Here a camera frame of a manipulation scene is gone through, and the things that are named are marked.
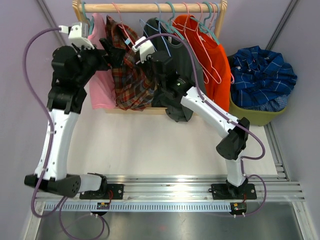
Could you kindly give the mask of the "pink hanger with plaid shirt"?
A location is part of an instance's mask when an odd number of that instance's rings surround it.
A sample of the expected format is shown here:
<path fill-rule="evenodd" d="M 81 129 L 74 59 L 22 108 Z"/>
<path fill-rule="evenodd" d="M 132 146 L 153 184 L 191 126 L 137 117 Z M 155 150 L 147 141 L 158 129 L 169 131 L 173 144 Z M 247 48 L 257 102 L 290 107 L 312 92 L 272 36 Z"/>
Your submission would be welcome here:
<path fill-rule="evenodd" d="M 120 13 L 118 6 L 114 2 L 112 2 L 111 4 L 115 7 L 115 9 L 119 15 L 119 18 L 120 18 L 120 23 L 118 24 L 118 27 L 120 28 L 120 32 L 123 35 L 122 39 L 123 39 L 124 44 L 129 49 L 131 49 L 135 54 L 137 54 L 138 50 L 135 47 L 135 43 L 139 39 L 139 35 L 130 26 L 125 25 L 123 23 L 122 16 L 121 16 L 121 13 Z"/>

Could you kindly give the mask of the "light blue wire hanger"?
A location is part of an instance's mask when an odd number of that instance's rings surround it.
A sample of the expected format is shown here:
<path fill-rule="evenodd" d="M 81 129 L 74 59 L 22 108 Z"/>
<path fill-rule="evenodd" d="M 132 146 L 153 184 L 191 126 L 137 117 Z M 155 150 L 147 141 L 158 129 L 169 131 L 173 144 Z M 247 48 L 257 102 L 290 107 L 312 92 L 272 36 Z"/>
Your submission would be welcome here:
<path fill-rule="evenodd" d="M 154 2 L 154 4 L 157 5 L 158 12 L 159 12 L 159 17 L 161 17 L 161 16 L 162 16 L 162 12 L 161 12 L 160 5 L 159 5 L 157 2 Z M 162 32 L 161 32 L 161 30 L 162 30 L 162 27 L 161 27 L 161 26 L 162 26 L 162 25 L 161 25 L 160 21 L 158 21 L 158 27 L 157 27 L 157 28 L 154 28 L 153 26 L 149 25 L 148 23 L 146 23 L 145 21 L 143 21 L 141 18 L 139 19 L 139 24 L 140 24 L 140 27 L 141 27 L 142 30 L 143 30 L 143 35 L 144 35 L 146 38 L 148 38 L 149 35 L 148 35 L 148 33 L 145 31 L 145 29 L 144 29 L 145 26 L 148 26 L 148 27 L 154 29 L 158 34 L 161 34 L 161 33 L 162 33 Z M 164 44 L 164 46 L 165 46 L 165 48 L 166 48 L 166 51 L 167 51 L 168 55 L 171 56 L 171 53 L 170 53 L 170 50 L 169 50 L 169 48 L 168 48 L 168 45 L 167 45 L 167 43 L 166 43 L 166 41 L 165 41 L 165 38 L 162 36 L 161 39 L 162 39 L 162 41 L 163 41 L 163 44 Z"/>

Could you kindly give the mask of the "red brown plaid shirt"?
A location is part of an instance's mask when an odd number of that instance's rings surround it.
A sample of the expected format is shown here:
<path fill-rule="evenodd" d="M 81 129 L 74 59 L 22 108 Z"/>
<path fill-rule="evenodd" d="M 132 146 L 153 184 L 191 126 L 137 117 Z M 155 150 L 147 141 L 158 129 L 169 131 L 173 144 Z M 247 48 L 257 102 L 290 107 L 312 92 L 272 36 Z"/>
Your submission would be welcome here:
<path fill-rule="evenodd" d="M 123 41 L 123 34 L 111 16 L 106 17 L 105 32 L 112 45 L 125 49 L 125 56 L 121 67 L 112 68 L 114 80 L 116 106 L 122 110 L 143 111 L 154 98 L 155 81 L 147 78 L 143 70 L 136 63 L 138 56 L 128 48 Z"/>

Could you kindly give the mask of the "blue plaid shirt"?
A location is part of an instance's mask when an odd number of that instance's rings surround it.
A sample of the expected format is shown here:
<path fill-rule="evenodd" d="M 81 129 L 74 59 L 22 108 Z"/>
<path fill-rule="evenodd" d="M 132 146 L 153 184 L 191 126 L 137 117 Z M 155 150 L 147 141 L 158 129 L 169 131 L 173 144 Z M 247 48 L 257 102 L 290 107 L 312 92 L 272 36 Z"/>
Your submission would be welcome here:
<path fill-rule="evenodd" d="M 281 53 L 259 46 L 238 50 L 231 56 L 230 70 L 234 77 L 231 99 L 247 110 L 258 111 L 259 105 L 290 95 L 298 79 Z"/>

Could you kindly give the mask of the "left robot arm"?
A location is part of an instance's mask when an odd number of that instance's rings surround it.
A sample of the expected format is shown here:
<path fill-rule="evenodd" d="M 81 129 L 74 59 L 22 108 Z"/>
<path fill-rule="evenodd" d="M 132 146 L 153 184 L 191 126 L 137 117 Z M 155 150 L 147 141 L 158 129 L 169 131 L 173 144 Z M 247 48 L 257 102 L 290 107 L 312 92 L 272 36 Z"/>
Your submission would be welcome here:
<path fill-rule="evenodd" d="M 101 49 L 72 44 L 53 52 L 51 89 L 44 108 L 49 116 L 45 145 L 36 170 L 24 178 L 26 186 L 68 198 L 77 194 L 83 199 L 108 196 L 110 189 L 104 175 L 67 173 L 72 134 L 87 96 L 85 85 L 96 72 L 120 66 L 125 55 L 107 39 L 99 42 Z"/>

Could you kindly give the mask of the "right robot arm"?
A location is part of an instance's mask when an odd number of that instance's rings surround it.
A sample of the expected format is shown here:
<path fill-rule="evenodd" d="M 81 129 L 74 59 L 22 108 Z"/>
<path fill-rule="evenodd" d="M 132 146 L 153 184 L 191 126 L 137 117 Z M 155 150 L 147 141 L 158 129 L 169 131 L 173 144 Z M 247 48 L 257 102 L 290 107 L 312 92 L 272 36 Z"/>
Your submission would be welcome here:
<path fill-rule="evenodd" d="M 243 199 L 249 189 L 248 180 L 241 170 L 241 152 L 246 148 L 250 122 L 246 118 L 238 119 L 207 99 L 185 76 L 176 72 L 173 59 L 164 51 L 148 54 L 146 62 L 153 76 L 159 81 L 159 91 L 165 99 L 195 112 L 213 126 L 221 137 L 216 151 L 227 168 L 227 180 L 220 186 L 212 186 L 213 197 L 223 200 Z"/>

